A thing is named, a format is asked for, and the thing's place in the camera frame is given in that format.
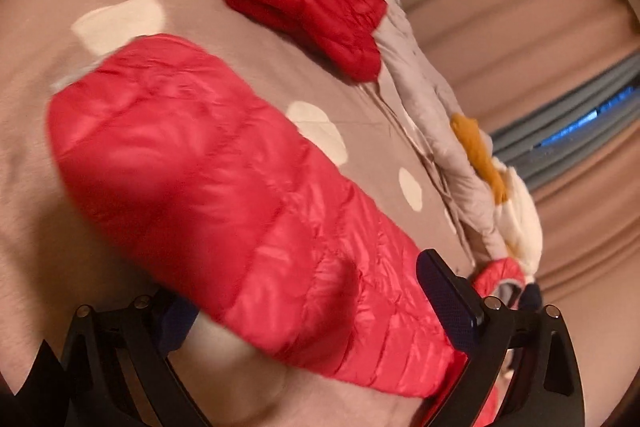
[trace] black metal frame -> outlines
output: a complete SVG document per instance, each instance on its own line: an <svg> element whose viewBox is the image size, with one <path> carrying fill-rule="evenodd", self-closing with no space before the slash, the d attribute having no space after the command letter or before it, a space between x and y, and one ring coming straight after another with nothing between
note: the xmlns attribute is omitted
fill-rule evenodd
<svg viewBox="0 0 640 427"><path fill-rule="evenodd" d="M425 427L471 427L494 385L507 349L522 357L492 424L495 427L584 427L584 403L571 339L553 306L513 311L481 299L435 250L418 256L417 278L450 338L468 356L462 375L436 401ZM42 344L16 396L0 392L2 427L148 427L130 395L117 349L127 349L163 427L210 427L180 383L167 354L178 349L198 314L166 290L127 308L80 306L58 362Z"/></svg>

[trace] white fabric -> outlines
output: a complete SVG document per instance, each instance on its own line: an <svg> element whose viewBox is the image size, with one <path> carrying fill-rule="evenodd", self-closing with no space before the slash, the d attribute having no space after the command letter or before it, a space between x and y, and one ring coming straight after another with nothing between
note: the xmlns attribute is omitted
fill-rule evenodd
<svg viewBox="0 0 640 427"><path fill-rule="evenodd" d="M383 61L381 96L387 102L388 93L395 91L388 105L397 107L400 100L402 110L395 109L396 116L406 122L418 151L430 154L442 170L459 218L479 233L491 259L503 259L508 251L494 223L493 196L449 124L450 114L462 110L447 81L420 50L404 10L395 0L386 2L386 16L373 35ZM487 259L480 254L478 261Z"/></svg>
<svg viewBox="0 0 640 427"><path fill-rule="evenodd" d="M500 172L509 200L495 207L495 222L502 237L520 264L527 283L532 282L542 256L542 225L531 194L513 167L498 158L494 166Z"/></svg>

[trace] brown bedsheet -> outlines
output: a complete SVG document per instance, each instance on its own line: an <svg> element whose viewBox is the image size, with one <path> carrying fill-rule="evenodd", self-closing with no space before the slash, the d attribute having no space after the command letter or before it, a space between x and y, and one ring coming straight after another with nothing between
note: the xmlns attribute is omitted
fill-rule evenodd
<svg viewBox="0 0 640 427"><path fill-rule="evenodd" d="M77 306L113 309L154 289L65 198L44 114L54 85L122 39L157 31L226 60L421 248L470 272L442 198L372 89L342 82L330 64L222 0L0 0L0 371L14 391L42 339L60 353ZM281 366L203 315L171 359L216 424L407 426L420 404Z"/></svg>

